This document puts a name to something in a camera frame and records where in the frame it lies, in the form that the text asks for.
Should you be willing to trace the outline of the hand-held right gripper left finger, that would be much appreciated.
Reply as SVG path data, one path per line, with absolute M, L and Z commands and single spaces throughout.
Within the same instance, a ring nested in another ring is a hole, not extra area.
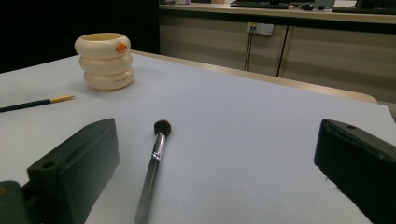
M 120 163 L 114 119 L 91 123 L 27 169 L 39 224 L 84 224 Z

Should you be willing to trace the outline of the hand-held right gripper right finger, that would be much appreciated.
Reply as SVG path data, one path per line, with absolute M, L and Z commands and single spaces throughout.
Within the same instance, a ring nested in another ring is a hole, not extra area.
M 396 224 L 396 146 L 356 126 L 325 119 L 314 164 L 373 224 Z

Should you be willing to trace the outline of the black makeup brush silver ferrule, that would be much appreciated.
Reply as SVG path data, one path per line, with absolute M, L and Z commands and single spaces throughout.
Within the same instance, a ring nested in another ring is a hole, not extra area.
M 135 224 L 148 223 L 159 166 L 165 148 L 166 138 L 169 136 L 171 131 L 171 124 L 167 120 L 162 119 L 154 124 L 155 142 L 148 163 L 148 169 L 141 191 L 139 204 L 134 217 Z

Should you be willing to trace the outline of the thin brush with yellow end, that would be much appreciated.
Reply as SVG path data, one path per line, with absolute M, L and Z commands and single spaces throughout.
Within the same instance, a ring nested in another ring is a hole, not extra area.
M 33 101 L 33 102 L 22 103 L 22 104 L 18 104 L 18 105 L 9 105 L 9 106 L 5 106 L 5 107 L 1 107 L 0 113 L 14 111 L 14 110 L 20 110 L 20 109 L 25 109 L 25 108 L 30 108 L 30 107 L 60 103 L 63 101 L 74 99 L 74 98 L 75 98 L 74 95 L 66 95 L 66 96 L 59 96 L 59 97 L 53 97 L 53 98 L 49 98 L 49 99 L 43 99 L 43 100 L 37 100 L 37 101 Z

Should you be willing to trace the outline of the cream ringed brush holder cup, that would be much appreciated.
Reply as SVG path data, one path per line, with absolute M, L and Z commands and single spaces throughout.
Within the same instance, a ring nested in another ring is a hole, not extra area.
M 75 42 L 79 66 L 88 87 L 99 91 L 122 89 L 134 81 L 131 42 L 118 33 L 83 35 Z

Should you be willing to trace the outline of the long beige desk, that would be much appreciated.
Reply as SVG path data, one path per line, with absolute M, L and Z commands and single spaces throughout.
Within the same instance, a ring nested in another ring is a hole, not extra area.
M 396 103 L 395 15 L 197 3 L 159 12 L 163 55 Z M 249 22 L 273 24 L 273 33 L 249 33 Z

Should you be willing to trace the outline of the white table mat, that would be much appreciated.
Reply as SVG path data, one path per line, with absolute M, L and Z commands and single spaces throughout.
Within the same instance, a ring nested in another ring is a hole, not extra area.
M 370 224 L 314 164 L 320 123 L 339 120 L 396 144 L 389 110 L 148 56 L 134 82 L 94 91 L 77 57 L 0 74 L 0 181 L 27 168 L 83 126 L 117 123 L 120 164 L 87 224 L 134 224 L 153 126 L 171 123 L 149 224 Z

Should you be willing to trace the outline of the black keyboard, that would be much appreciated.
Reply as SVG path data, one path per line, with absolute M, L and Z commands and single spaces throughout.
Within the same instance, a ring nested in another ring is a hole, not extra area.
M 288 9 L 289 5 L 278 0 L 233 0 L 230 7 Z
M 396 15 L 396 8 L 375 7 L 338 7 L 332 10 L 334 13 L 355 13 L 355 14 L 378 14 L 378 15 Z

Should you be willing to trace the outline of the white wall socket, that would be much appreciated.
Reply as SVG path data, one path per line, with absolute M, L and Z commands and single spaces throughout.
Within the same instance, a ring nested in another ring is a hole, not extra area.
M 270 23 L 249 22 L 247 24 L 247 31 L 258 35 L 271 35 L 274 30 L 274 25 Z

